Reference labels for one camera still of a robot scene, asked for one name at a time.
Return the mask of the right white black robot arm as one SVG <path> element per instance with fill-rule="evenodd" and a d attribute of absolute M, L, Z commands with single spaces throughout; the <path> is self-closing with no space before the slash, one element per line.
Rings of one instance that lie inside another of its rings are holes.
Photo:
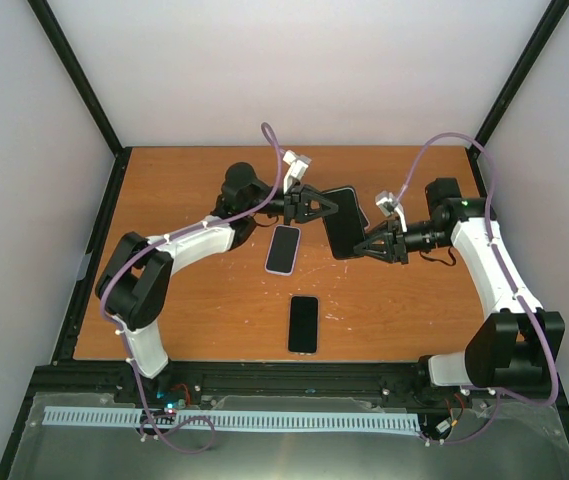
<path fill-rule="evenodd" d="M 366 233 L 354 251 L 386 263 L 405 264 L 412 253 L 451 247 L 463 260 L 476 288 L 484 321 L 462 352 L 427 360 L 430 382 L 503 393 L 521 402 L 524 390 L 548 390 L 543 405 L 560 393 L 555 360 L 565 323 L 547 311 L 526 286 L 501 238 L 486 198 L 465 198 L 454 178 L 437 178 L 425 188 L 429 218 L 407 223 L 399 200 L 376 198 L 387 218 Z"/>

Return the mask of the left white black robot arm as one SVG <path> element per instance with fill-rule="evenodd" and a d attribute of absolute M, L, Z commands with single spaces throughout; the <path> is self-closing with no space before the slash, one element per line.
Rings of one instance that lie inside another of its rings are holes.
<path fill-rule="evenodd" d="M 162 370 L 169 358 L 158 318 L 171 277 L 209 256 L 244 244 L 257 227 L 256 213 L 281 216 L 297 224 L 333 215 L 338 205 L 312 186 L 295 180 L 289 188 L 261 181 L 246 162 L 231 165 L 211 213 L 175 232 L 144 237 L 125 234 L 117 243 L 95 286 L 100 313 L 124 337 L 127 362 L 139 377 L 136 388 L 150 402 L 165 400 L 171 376 Z"/>

